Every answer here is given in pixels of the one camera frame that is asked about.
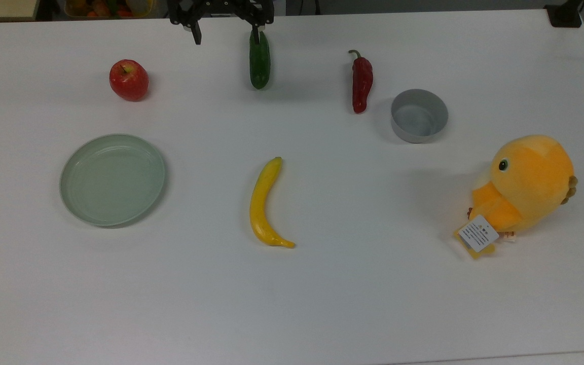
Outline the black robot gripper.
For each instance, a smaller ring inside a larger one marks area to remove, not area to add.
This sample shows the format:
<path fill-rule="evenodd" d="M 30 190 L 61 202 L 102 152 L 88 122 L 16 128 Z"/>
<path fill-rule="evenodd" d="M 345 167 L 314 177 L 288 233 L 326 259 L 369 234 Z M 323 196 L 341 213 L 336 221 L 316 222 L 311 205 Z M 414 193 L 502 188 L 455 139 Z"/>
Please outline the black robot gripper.
<path fill-rule="evenodd" d="M 268 42 L 264 31 L 267 24 L 274 22 L 272 1 L 167 1 L 167 8 L 171 23 L 190 31 L 196 45 L 202 42 L 199 20 L 206 15 L 232 14 L 251 24 L 251 46 Z"/>

